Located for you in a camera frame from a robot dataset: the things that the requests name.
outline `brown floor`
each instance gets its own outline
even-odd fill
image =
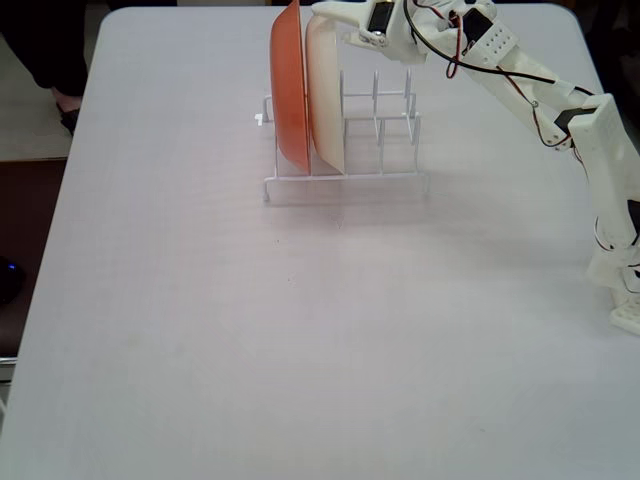
[[[27,274],[18,297],[0,305],[0,357],[17,355],[65,165],[64,159],[0,163],[0,256]]]

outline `dish rack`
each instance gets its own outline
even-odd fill
[[[349,139],[349,126],[355,122],[371,122],[374,132],[375,141],[378,150],[378,162],[376,171],[370,173],[349,173],[348,156],[345,155],[344,166],[345,173],[342,174],[321,174],[314,173],[313,162],[311,165],[311,173],[309,175],[282,175],[280,173],[280,156],[278,148],[278,139],[274,137],[274,174],[266,177],[263,183],[263,200],[269,202],[269,185],[278,182],[317,182],[317,181],[336,181],[336,180],[359,180],[373,178],[410,178],[420,177],[423,179],[423,191],[426,193],[428,189],[428,176],[420,170],[418,164],[418,151],[420,147],[420,129],[422,121],[420,114],[416,112],[416,94],[412,91],[412,73],[408,69],[405,76],[404,88],[402,90],[383,91],[379,89],[380,74],[375,71],[373,74],[373,86],[370,92],[345,93],[344,72],[340,72],[340,105],[343,118],[343,142],[346,149]],[[366,116],[345,116],[344,104],[345,98],[370,97],[372,102],[372,114]],[[378,112],[378,104],[380,97],[402,97],[404,100],[404,111],[399,115],[380,115]],[[262,113],[256,115],[258,125],[272,123],[273,119],[269,115],[269,104],[272,103],[271,95],[264,97],[262,101]],[[405,122],[407,139],[409,145],[413,147],[412,168],[403,172],[386,172],[385,171],[385,138],[387,135],[387,125],[390,122]]]

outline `robotic arm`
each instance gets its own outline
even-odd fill
[[[591,280],[609,287],[612,322],[640,335],[640,156],[611,95],[559,79],[524,53],[491,0],[323,2],[314,14],[357,28],[346,41],[391,60],[422,63],[433,52],[447,76],[462,68],[501,101],[545,147],[573,148],[589,177],[597,219]],[[551,120],[541,108],[558,112]]]

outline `black pants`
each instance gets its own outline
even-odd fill
[[[112,0],[109,7],[175,6],[176,0]],[[0,0],[0,33],[42,88],[82,96],[86,0]]]

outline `white tabletop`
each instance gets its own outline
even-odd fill
[[[598,88],[571,14],[500,10]],[[363,198],[264,206],[273,139],[254,115],[279,11],[103,24],[0,478],[638,478],[640,339],[585,278],[580,166],[432,58],[425,201],[353,184]],[[344,55],[354,81],[402,78]]]

